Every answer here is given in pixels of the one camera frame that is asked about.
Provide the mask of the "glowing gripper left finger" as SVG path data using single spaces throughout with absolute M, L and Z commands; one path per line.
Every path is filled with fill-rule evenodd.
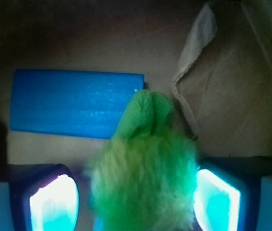
M 0 165 L 0 231 L 73 231 L 78 186 L 63 164 Z

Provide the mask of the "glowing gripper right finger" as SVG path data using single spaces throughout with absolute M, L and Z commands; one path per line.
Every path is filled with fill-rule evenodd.
M 199 165 L 199 231 L 272 231 L 272 157 L 206 157 Z

